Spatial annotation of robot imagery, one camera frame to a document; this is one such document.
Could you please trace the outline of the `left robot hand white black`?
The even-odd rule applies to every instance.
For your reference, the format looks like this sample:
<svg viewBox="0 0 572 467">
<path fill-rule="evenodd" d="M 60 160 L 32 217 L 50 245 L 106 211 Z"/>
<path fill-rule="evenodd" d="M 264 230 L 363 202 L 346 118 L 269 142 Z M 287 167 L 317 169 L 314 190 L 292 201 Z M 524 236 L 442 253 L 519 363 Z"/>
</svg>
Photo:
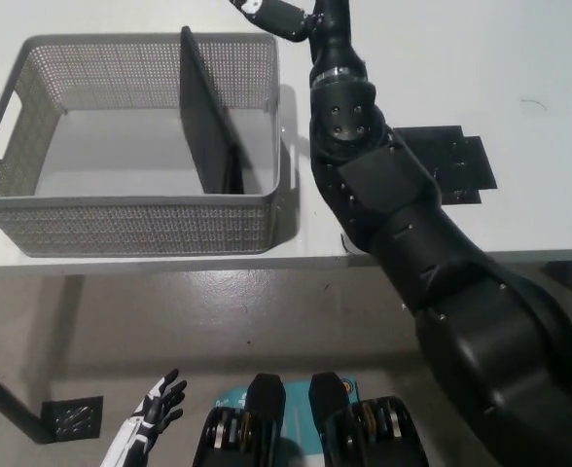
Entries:
<svg viewBox="0 0 572 467">
<path fill-rule="evenodd" d="M 100 465 L 146 466 L 158 437 L 183 415 L 187 381 L 173 369 L 162 377 L 140 401 L 118 430 Z"/>
</svg>

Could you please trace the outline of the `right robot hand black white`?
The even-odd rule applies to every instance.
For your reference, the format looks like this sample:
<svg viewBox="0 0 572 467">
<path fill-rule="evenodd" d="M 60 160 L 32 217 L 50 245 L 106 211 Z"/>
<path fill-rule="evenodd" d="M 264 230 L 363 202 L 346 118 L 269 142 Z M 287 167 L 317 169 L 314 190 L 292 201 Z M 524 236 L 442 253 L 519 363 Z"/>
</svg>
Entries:
<svg viewBox="0 0 572 467">
<path fill-rule="evenodd" d="M 313 87 L 342 75 L 368 79 L 365 62 L 352 47 L 347 1 L 316 1 L 310 13 L 287 1 L 233 1 L 232 5 L 266 33 L 293 43 L 309 43 L 309 83 Z"/>
</svg>

